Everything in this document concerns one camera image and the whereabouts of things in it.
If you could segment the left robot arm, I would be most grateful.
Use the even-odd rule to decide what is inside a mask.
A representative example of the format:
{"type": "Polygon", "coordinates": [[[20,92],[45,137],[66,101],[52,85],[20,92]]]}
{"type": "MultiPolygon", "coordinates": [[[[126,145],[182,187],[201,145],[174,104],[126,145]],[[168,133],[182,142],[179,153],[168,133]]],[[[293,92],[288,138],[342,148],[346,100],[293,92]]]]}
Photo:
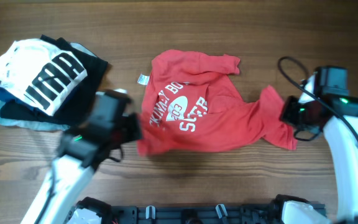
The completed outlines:
{"type": "Polygon", "coordinates": [[[139,140],[141,130],[132,100],[125,91],[96,93],[85,122],[63,132],[42,186],[23,223],[63,223],[78,196],[111,151],[139,140]]]}

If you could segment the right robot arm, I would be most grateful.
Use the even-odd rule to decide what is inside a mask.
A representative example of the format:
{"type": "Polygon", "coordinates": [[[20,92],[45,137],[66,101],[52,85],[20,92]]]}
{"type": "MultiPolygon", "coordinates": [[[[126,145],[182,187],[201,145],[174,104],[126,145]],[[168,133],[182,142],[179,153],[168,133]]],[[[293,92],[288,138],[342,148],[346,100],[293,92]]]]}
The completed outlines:
{"type": "Polygon", "coordinates": [[[327,141],[337,185],[337,222],[358,223],[358,98],[347,89],[347,70],[322,66],[295,86],[280,119],[296,132],[307,131],[327,141]]]}

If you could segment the red printed t-shirt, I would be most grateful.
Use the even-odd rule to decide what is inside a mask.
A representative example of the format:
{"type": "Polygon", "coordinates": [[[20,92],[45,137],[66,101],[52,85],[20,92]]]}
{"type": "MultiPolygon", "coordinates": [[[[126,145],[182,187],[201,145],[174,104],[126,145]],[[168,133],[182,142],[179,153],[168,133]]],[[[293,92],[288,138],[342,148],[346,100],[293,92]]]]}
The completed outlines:
{"type": "Polygon", "coordinates": [[[230,80],[241,60],[231,55],[167,50],[152,60],[139,120],[142,156],[172,149],[223,152],[264,139],[295,150],[293,128],[280,121],[282,97],[265,87],[245,102],[230,80]]]}

